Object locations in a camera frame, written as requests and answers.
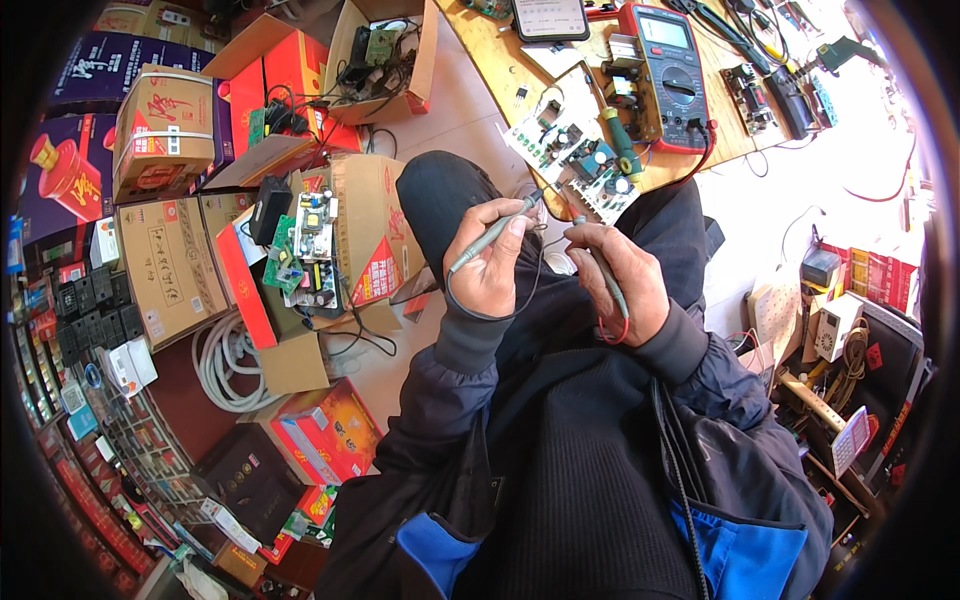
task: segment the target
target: black pants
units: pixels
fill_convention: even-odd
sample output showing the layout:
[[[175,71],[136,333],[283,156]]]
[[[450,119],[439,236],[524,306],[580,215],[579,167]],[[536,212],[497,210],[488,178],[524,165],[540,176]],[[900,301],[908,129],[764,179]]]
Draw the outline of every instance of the black pants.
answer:
[[[396,191],[441,287],[444,254],[464,213],[471,206],[503,197],[480,167],[442,151],[411,160],[396,181]],[[616,226],[660,261],[670,298],[683,308],[697,306],[702,313],[707,238],[696,183],[691,180],[682,187],[667,186],[641,195]],[[529,360],[544,351],[558,332],[569,334],[596,324],[596,311],[587,292],[575,276],[557,275],[540,261],[540,244],[536,234],[528,233],[516,262],[517,306],[530,294],[537,269],[540,283],[496,354],[501,374],[509,363]]]

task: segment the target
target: wooden workbench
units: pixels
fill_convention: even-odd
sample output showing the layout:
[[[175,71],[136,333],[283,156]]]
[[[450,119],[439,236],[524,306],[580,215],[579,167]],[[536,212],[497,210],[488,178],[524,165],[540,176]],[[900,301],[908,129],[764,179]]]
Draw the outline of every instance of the wooden workbench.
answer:
[[[718,14],[723,14],[723,7],[719,0],[704,1]],[[464,45],[470,59],[473,60],[507,125],[512,127],[534,107],[542,91],[553,83],[551,78],[520,51],[523,42],[515,32],[500,33],[498,31],[509,21],[495,21],[464,7],[459,0],[435,0],[435,2],[457,38]],[[650,0],[647,4],[663,7],[660,0]],[[737,66],[746,60],[734,52],[730,44],[711,36],[698,24],[692,23],[692,29],[700,51],[709,115],[711,119],[716,119],[718,124],[715,132],[716,147],[704,168],[776,146],[790,139],[788,132],[782,132],[777,128],[770,128],[767,132],[755,137],[747,135],[740,112],[733,103],[733,98],[720,75],[720,69]],[[600,63],[610,57],[607,38],[610,34],[618,32],[615,18],[590,21],[590,38],[573,44],[587,59],[594,75],[602,84],[608,81],[600,73]],[[524,101],[515,106],[516,90],[521,84],[529,85],[530,91]],[[781,121],[780,110],[774,103],[771,103],[771,107],[777,120]],[[626,111],[621,113],[621,120],[626,122],[628,114]],[[699,160],[699,155],[654,153],[649,166],[643,173],[643,180],[637,187],[640,191],[650,191],[671,181],[679,180]],[[558,202],[555,195],[546,194],[544,200],[555,217],[565,221],[571,220],[565,209],[565,203]]]

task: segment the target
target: red liquor bottle illustration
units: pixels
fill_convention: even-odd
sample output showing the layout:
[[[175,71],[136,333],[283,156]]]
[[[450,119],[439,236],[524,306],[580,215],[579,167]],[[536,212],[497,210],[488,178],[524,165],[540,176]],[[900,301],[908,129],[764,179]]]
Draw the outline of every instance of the red liquor bottle illustration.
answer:
[[[100,171],[80,155],[77,142],[63,140],[54,148],[46,133],[34,142],[30,161],[43,169],[37,192],[50,198],[85,222],[103,216]]]

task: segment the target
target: digital multimeter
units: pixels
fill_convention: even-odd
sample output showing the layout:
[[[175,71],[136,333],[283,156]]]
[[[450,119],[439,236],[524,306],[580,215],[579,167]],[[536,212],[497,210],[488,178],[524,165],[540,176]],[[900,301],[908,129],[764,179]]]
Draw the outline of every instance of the digital multimeter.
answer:
[[[642,139],[657,152],[702,154],[706,140],[690,121],[706,126],[707,94],[689,21],[678,12],[633,3],[620,9],[617,20],[621,33],[637,36],[644,58],[637,81]]]

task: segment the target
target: blue sleeve trim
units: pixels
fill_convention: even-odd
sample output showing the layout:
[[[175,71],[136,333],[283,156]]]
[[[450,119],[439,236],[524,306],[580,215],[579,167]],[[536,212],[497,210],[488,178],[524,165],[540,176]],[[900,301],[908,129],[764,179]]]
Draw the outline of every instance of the blue sleeve trim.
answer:
[[[793,525],[733,522],[691,509],[693,529],[715,600],[780,598],[807,531]],[[684,538],[683,509],[671,501],[670,515]]]
[[[396,545],[420,565],[444,598],[453,593],[457,577],[480,549],[479,541],[467,543],[454,539],[427,513],[420,513],[400,526]]]

